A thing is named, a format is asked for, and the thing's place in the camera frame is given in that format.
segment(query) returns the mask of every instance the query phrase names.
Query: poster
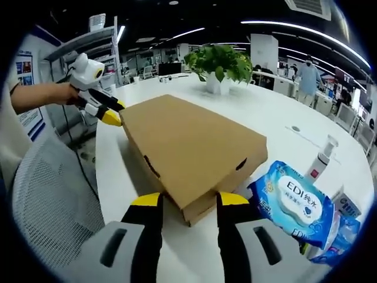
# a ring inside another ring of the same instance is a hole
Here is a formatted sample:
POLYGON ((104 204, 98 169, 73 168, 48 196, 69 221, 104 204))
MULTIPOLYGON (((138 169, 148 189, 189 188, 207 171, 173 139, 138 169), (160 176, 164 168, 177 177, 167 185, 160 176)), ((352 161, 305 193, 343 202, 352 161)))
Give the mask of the poster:
MULTIPOLYGON (((17 78, 20 85, 33 85, 33 56, 30 51, 20 50, 16 56, 17 78)), ((35 140, 45 127, 43 116, 39 108, 18 115, 18 118, 31 140, 35 140)))

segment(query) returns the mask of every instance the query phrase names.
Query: box flap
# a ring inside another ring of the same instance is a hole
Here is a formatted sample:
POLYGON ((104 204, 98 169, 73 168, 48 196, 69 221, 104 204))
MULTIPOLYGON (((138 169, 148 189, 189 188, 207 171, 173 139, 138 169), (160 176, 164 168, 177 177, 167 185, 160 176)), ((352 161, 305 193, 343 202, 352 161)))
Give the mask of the box flap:
POLYGON ((164 95, 120 111, 124 128, 180 208, 246 158, 267 159, 266 138, 188 101, 164 95))

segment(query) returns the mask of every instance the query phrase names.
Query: box handle hole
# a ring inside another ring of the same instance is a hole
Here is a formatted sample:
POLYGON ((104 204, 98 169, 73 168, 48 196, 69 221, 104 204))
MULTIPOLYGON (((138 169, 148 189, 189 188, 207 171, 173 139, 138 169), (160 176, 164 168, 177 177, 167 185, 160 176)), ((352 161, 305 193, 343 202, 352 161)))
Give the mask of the box handle hole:
POLYGON ((245 165, 246 160, 247 160, 247 158, 245 158, 245 160, 242 161, 242 162, 236 167, 236 171, 240 170, 240 169, 245 165))
POLYGON ((160 174, 158 174, 158 172, 156 170, 154 170, 152 164, 150 163, 149 161, 149 158, 148 156, 144 155, 144 159, 145 159, 145 162, 147 162, 148 166, 149 166, 149 169, 151 169, 151 171, 153 172, 153 174, 155 174, 157 176, 157 178, 160 177, 160 174))

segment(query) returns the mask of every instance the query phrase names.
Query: white desk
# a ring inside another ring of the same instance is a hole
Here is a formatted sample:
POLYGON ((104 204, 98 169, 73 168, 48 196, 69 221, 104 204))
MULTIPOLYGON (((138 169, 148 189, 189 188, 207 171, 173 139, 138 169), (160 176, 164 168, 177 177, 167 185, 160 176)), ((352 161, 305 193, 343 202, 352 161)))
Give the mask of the white desk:
MULTIPOLYGON (((331 197, 344 183, 345 190, 360 206, 363 221, 374 197, 371 171, 361 146, 343 129, 311 108, 255 85, 234 84, 227 96, 215 96, 205 89, 205 83, 199 82, 194 74, 168 83, 152 78, 126 85, 117 89, 117 96, 131 106, 172 94, 265 135, 268 160, 258 167, 252 179, 265 174, 275 160, 284 161, 304 174, 317 155, 318 146, 328 134, 333 135, 339 147, 317 186, 331 197), (293 132, 291 126, 299 127, 300 134, 293 132)), ((120 221, 138 194, 153 192, 121 127, 98 122, 95 166, 105 223, 120 221)), ((166 203, 157 281, 224 282, 217 246, 216 210, 189 228, 179 220, 178 211, 166 203)))

